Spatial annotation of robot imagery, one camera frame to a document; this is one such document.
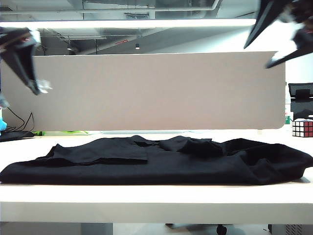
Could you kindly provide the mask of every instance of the robotic arm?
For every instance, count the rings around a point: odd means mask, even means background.
[[[275,54],[266,64],[267,69],[313,52],[313,0],[261,0],[257,21],[245,48],[277,18],[285,23],[295,21],[303,27],[296,32],[292,48]]]
[[[0,56],[33,94],[39,95],[46,93],[48,86],[37,80],[34,72],[33,55],[40,44],[40,37],[35,37],[36,33],[28,28],[0,27]],[[0,106],[8,106],[1,95]]]

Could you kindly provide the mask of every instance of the green object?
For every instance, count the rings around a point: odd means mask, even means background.
[[[290,124],[290,116],[285,116],[285,124]]]
[[[33,131],[36,136],[82,136],[88,135],[88,131]]]

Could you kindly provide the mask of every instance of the black cloth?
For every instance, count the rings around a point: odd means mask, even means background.
[[[3,183],[61,185],[248,184],[301,178],[313,158],[282,144],[245,139],[217,143],[178,136],[103,138],[77,146],[59,144],[45,156],[13,163]]]
[[[30,131],[12,131],[12,132],[1,132],[0,142],[5,141],[18,141],[23,138],[34,137],[35,135]]]

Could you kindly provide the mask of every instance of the chair wheel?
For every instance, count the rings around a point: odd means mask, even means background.
[[[270,233],[272,233],[272,227],[273,226],[271,224],[268,225],[268,230],[269,230]]]
[[[224,227],[223,225],[219,224],[219,225],[217,226],[216,233],[217,233],[218,235],[226,235],[226,233],[227,233],[227,228]]]

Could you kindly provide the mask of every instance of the blue object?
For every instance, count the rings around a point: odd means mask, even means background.
[[[4,131],[6,129],[6,123],[0,117],[0,131]]]

